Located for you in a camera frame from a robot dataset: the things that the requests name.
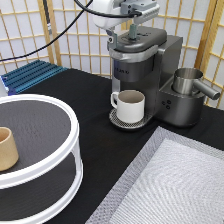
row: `round tray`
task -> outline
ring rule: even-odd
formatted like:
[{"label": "round tray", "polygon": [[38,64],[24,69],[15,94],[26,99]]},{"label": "round tray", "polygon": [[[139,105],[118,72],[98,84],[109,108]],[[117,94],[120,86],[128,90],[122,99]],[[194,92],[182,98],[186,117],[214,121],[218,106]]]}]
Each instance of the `round tray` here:
[{"label": "round tray", "polygon": [[0,223],[46,222],[65,208],[82,181],[76,115],[55,98],[18,95],[0,98],[0,124],[12,130],[20,156],[0,172]]},{"label": "round tray", "polygon": [[0,223],[43,223],[61,211],[77,191],[75,161],[69,154],[41,177],[0,190]]},{"label": "round tray", "polygon": [[73,150],[79,125],[64,102],[42,95],[0,98],[0,124],[12,130],[19,161],[0,172],[0,189],[35,179],[53,169]]}]

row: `gray mesh mat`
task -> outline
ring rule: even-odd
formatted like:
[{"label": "gray mesh mat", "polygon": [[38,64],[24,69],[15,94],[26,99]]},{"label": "gray mesh mat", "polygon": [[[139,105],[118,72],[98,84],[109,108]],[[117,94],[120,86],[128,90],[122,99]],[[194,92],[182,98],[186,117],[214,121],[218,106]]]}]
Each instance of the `gray mesh mat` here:
[{"label": "gray mesh mat", "polygon": [[48,173],[25,184],[0,190],[0,222],[35,215],[56,203],[69,190],[76,174],[68,157]]},{"label": "gray mesh mat", "polygon": [[110,224],[224,222],[224,161],[165,139]]},{"label": "gray mesh mat", "polygon": [[87,224],[109,223],[112,215],[165,138],[224,160],[222,151],[159,127],[86,222]]},{"label": "gray mesh mat", "polygon": [[58,106],[41,101],[16,101],[0,105],[0,127],[12,130],[19,161],[1,174],[31,166],[57,150],[67,139],[71,122]]}]

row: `cup handle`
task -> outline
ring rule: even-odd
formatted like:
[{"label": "cup handle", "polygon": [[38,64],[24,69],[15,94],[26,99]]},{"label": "cup handle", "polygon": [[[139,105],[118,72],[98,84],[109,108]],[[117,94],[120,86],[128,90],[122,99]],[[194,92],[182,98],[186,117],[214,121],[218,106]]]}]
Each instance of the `cup handle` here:
[{"label": "cup handle", "polygon": [[111,94],[111,97],[110,97],[110,102],[111,102],[111,104],[112,104],[112,106],[115,108],[115,109],[117,109],[117,105],[114,103],[114,95],[119,95],[119,92],[113,92],[112,94]]}]

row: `coffee maker logo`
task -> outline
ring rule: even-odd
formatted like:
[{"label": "coffee maker logo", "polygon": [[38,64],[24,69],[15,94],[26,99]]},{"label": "coffee maker logo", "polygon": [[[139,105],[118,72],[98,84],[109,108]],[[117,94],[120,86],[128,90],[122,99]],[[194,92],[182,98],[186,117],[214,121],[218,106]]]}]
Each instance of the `coffee maker logo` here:
[{"label": "coffee maker logo", "polygon": [[120,68],[115,68],[115,71],[119,72],[119,73],[123,73],[123,74],[129,74],[129,71],[127,70],[123,70],[123,69],[120,69]]}]

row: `blue object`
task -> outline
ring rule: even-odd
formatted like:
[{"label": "blue object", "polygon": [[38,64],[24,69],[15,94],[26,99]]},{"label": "blue object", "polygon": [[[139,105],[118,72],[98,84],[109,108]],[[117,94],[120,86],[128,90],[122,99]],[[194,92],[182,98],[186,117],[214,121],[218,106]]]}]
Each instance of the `blue object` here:
[{"label": "blue object", "polygon": [[65,70],[67,68],[36,60],[3,75],[2,79],[9,88],[9,95],[15,95]]}]

